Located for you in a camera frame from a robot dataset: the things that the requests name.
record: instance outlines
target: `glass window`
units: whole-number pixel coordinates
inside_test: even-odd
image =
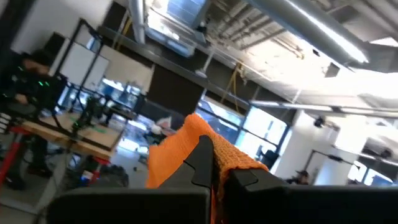
[[[259,108],[252,107],[243,128],[274,144],[279,144],[286,126],[283,121]]]
[[[354,165],[352,165],[351,169],[349,170],[348,178],[350,180],[357,180],[359,182],[362,182],[363,177],[365,176],[366,173],[366,169],[367,167],[364,164],[355,161]]]
[[[237,126],[227,123],[222,119],[218,119],[206,111],[201,110],[200,108],[196,110],[196,114],[203,118],[216,133],[220,134],[231,143],[235,142],[236,137],[238,136]]]
[[[262,153],[266,153],[268,150],[276,151],[276,146],[246,131],[240,132],[235,146],[251,158],[255,158],[259,150]]]
[[[392,180],[385,175],[377,172],[376,170],[369,169],[368,174],[365,177],[364,184],[370,186],[388,186],[392,185]]]
[[[235,111],[207,97],[200,100],[198,106],[209,111],[210,113],[214,113],[215,115],[236,124],[237,126],[241,125],[244,118],[243,115],[240,115]]]

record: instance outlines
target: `orange knit material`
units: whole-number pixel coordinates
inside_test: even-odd
[[[216,194],[219,201],[223,198],[223,185],[228,178],[229,170],[268,170],[264,164],[254,161],[215,133],[198,115],[192,114],[185,118],[184,125],[176,134],[166,138],[159,146],[149,148],[147,188],[157,188],[167,180],[193,151],[201,135],[207,135],[213,141],[215,161],[220,168],[220,186]]]

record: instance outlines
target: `wooden table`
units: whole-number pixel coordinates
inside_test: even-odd
[[[67,130],[71,130],[72,124],[75,122],[75,120],[77,120],[78,117],[78,114],[73,113],[65,113],[57,116],[61,126]],[[44,118],[42,119],[42,121],[57,126],[52,117]],[[22,124],[22,128],[33,134],[37,134],[42,138],[53,142],[54,144],[58,144],[63,147],[67,147],[69,145],[70,138],[68,136],[52,129],[43,127],[39,124],[27,121]],[[107,151],[83,141],[78,141],[77,143],[75,143],[72,146],[71,150],[80,152],[82,154],[96,156],[100,159],[109,161],[115,153],[116,146],[118,145],[120,137],[122,136],[122,131],[123,130],[117,131],[100,125],[94,126],[92,128],[83,129],[78,132],[79,136],[87,138],[94,142],[98,142],[104,146],[111,148],[111,150]]]

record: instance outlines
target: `white column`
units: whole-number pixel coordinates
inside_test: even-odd
[[[366,129],[366,117],[349,116],[340,126],[334,148],[328,154],[339,156],[353,163],[365,146],[369,133]],[[351,165],[345,162],[325,160],[321,166],[315,185],[346,185]]]

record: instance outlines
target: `person sitting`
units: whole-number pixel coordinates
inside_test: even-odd
[[[35,111],[35,107],[29,104],[30,96],[24,93],[23,89],[16,89],[15,81],[12,78],[15,75],[15,70],[24,70],[33,75],[48,75],[51,64],[52,57],[44,50],[37,50],[32,55],[19,55],[12,52],[11,62],[3,71],[0,79],[0,90],[3,92],[16,90],[14,102],[7,105],[11,110],[25,114]],[[21,163],[28,148],[31,148],[33,158],[27,168],[27,172],[41,177],[50,178],[52,176],[52,171],[47,167],[45,162],[47,145],[47,140],[40,136],[34,134],[23,136],[21,139],[21,146],[15,155],[14,162],[11,164],[6,174],[5,184],[14,190],[25,189],[26,184],[21,177]]]
[[[310,178],[310,175],[308,174],[307,171],[301,170],[301,171],[296,171],[297,175],[291,179],[285,180],[288,184],[298,184],[298,185],[308,185],[308,180]]]

